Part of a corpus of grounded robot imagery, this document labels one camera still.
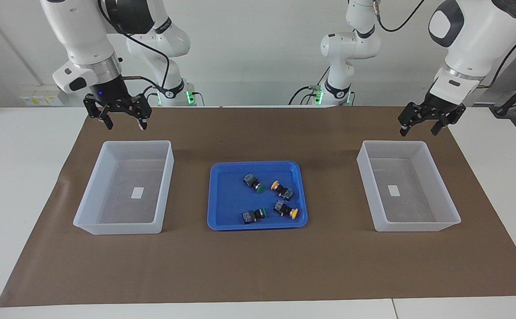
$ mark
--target blue tray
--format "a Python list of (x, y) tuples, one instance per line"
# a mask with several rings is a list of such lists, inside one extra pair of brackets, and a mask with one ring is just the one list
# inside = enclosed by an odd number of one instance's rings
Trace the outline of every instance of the blue tray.
[[(252, 173), (265, 186), (262, 194), (246, 186), (242, 178)], [(270, 186), (278, 180), (284, 187), (295, 193), (287, 201), (292, 208), (298, 208), (297, 218), (280, 216), (274, 212), (274, 204), (279, 194)], [(268, 216), (258, 222), (245, 225), (242, 213), (248, 210), (265, 208)], [(207, 224), (213, 230), (276, 230), (281, 228), (299, 228), (307, 223), (307, 207), (301, 170), (296, 162), (231, 162), (217, 163), (211, 169), (209, 188), (209, 214)]]

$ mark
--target white label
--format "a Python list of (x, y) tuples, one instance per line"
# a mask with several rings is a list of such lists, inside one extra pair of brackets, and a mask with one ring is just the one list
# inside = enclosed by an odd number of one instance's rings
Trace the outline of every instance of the white label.
[(397, 185), (388, 185), (388, 191), (391, 197), (400, 197), (400, 189)]
[(143, 187), (135, 187), (132, 192), (132, 199), (142, 199), (142, 195), (144, 195)]

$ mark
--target white tabletop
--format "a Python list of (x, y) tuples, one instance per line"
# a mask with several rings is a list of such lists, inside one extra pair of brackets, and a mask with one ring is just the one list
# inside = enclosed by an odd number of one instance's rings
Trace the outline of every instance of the white tabletop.
[[(0, 109), (0, 293), (86, 117), (84, 109)], [(451, 131), (516, 244), (516, 129), (468, 109)], [(516, 297), (72, 305), (0, 309), (0, 318), (489, 318), (516, 317)]]

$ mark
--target white plastic bin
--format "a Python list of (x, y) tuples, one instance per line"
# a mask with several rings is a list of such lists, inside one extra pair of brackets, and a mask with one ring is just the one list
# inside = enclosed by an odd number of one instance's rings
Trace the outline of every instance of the white plastic bin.
[(160, 233), (173, 162), (169, 141), (104, 143), (73, 225), (94, 235)]
[(379, 232), (437, 232), (461, 218), (420, 141), (365, 141), (357, 158)]

